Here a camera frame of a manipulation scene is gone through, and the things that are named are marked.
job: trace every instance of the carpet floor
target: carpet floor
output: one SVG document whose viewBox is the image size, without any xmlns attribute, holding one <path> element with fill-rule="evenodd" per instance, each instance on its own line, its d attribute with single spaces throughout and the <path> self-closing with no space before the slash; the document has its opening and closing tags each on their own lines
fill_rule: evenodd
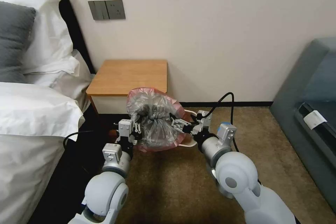
<svg viewBox="0 0 336 224">
<path fill-rule="evenodd" d="M 190 108 L 209 110 L 209 108 Z M 217 108 L 211 132 L 230 121 L 230 108 Z M 336 223 L 335 214 L 266 107 L 234 109 L 239 150 L 255 163 L 263 185 L 283 199 L 302 224 Z M 205 169 L 197 146 L 134 152 L 126 183 L 127 202 L 117 223 L 230 223 L 244 222 L 234 199 L 221 195 Z"/>
</svg>

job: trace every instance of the black bed frame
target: black bed frame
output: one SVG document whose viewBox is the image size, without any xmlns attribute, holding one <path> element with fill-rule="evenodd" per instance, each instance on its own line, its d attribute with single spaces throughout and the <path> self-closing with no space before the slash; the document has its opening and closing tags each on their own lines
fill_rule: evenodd
<svg viewBox="0 0 336 224">
<path fill-rule="evenodd" d="M 85 60 L 90 72 L 95 74 L 84 37 L 70 0 L 61 0 L 59 11 L 67 24 L 73 48 Z M 84 113 L 85 123 L 80 130 L 94 130 L 79 134 L 77 142 L 69 141 L 39 201 L 29 224 L 68 223 L 76 213 L 81 213 L 81 202 L 89 180 L 104 163 L 102 149 L 108 141 L 107 130 L 101 127 L 92 106 Z"/>
</svg>

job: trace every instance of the white label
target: white label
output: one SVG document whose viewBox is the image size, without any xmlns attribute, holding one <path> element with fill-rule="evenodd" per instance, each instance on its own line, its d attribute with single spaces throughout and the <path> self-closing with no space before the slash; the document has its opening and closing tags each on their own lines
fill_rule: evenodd
<svg viewBox="0 0 336 224">
<path fill-rule="evenodd" d="M 303 118 L 303 120 L 311 130 L 317 125 L 327 121 L 317 110 L 310 112 Z"/>
</svg>

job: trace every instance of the plastic bag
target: plastic bag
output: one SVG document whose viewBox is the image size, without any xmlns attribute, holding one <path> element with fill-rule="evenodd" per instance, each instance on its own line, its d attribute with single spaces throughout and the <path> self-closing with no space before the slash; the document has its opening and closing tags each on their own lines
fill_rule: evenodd
<svg viewBox="0 0 336 224">
<path fill-rule="evenodd" d="M 184 116 L 181 104 L 165 93 L 149 87 L 133 89 L 127 96 L 127 113 L 143 127 L 143 138 L 137 144 L 143 151 L 163 151 L 178 146 L 185 134 L 171 126 L 169 113 Z"/>
</svg>

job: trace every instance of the black cable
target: black cable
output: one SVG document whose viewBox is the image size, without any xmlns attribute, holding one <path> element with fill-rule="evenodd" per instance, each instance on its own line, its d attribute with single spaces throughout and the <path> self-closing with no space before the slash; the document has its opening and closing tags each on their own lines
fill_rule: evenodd
<svg viewBox="0 0 336 224">
<path fill-rule="evenodd" d="M 207 113 L 205 116 L 202 116 L 201 119 L 208 117 L 220 105 L 220 103 L 222 102 L 222 100 L 224 100 L 228 95 L 231 95 L 231 97 L 232 97 L 231 113 L 230 113 L 230 123 L 233 125 L 233 108 L 234 108 L 234 102 L 235 102 L 234 101 L 235 100 L 235 95 L 232 92 L 228 92 L 225 95 L 223 95 L 222 98 L 220 98 L 218 100 L 218 102 L 216 103 L 216 105 L 214 107 L 212 107 L 212 109 L 209 111 L 209 113 Z M 238 146 L 236 144 L 235 138 L 233 138 L 232 141 L 233 141 L 233 145 L 234 145 L 234 148 L 236 149 L 236 151 L 240 152 L 239 149 L 238 149 Z"/>
<path fill-rule="evenodd" d="M 78 131 L 78 132 L 75 132 L 75 133 L 71 133 L 70 135 L 66 136 L 63 140 L 63 148 L 65 149 L 67 147 L 66 145 L 66 141 L 68 140 L 69 137 L 73 136 L 73 135 L 77 135 L 77 134 L 80 134 L 80 133 L 88 133 L 88 132 L 93 132 L 92 130 L 91 131 Z"/>
</svg>

